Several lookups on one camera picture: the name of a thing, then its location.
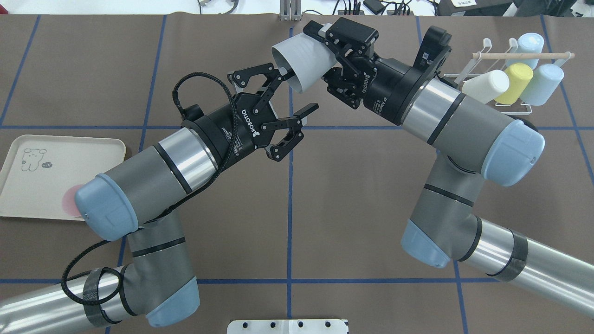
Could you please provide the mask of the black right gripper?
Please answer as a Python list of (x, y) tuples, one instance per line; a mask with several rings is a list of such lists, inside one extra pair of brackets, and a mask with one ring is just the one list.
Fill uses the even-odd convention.
[(323, 75), (327, 91), (353, 109), (365, 108), (395, 125), (402, 125), (404, 113), (422, 84), (432, 72), (432, 46), (422, 44), (409, 66), (377, 53), (354, 50), (352, 44), (339, 42), (344, 36), (341, 22), (321, 25), (310, 21), (303, 33), (315, 41), (319, 53), (332, 55), (342, 65)]

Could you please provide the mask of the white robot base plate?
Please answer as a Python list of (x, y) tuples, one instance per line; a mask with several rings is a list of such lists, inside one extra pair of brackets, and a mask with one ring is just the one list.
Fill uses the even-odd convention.
[(348, 334), (343, 319), (237, 320), (227, 326), (227, 334)]

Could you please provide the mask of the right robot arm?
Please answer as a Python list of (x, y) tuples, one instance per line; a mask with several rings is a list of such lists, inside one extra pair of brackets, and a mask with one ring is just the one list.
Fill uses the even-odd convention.
[(451, 35), (431, 26), (412, 66), (373, 49), (375, 28), (341, 17), (308, 22), (315, 55), (328, 53), (321, 78), (327, 91), (360, 104), (437, 150), (401, 246), (434, 268), (465, 262), (502, 283), (531, 290), (593, 317), (593, 266), (473, 214), (484, 182), (511, 186), (540, 158), (544, 137), (460, 92), (439, 76)]

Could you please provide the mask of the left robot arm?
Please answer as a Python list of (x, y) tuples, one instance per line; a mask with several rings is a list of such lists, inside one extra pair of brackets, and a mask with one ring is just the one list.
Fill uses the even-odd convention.
[(143, 315), (161, 328), (200, 305), (180, 216), (185, 202), (223, 171), (263, 148), (281, 161), (302, 139), (310, 103), (279, 118), (271, 98), (293, 70), (267, 63), (183, 76), (172, 91), (182, 119), (165, 139), (95, 176), (74, 195), (101, 241), (70, 261), (58, 284), (1, 302), (3, 334), (73, 334)]

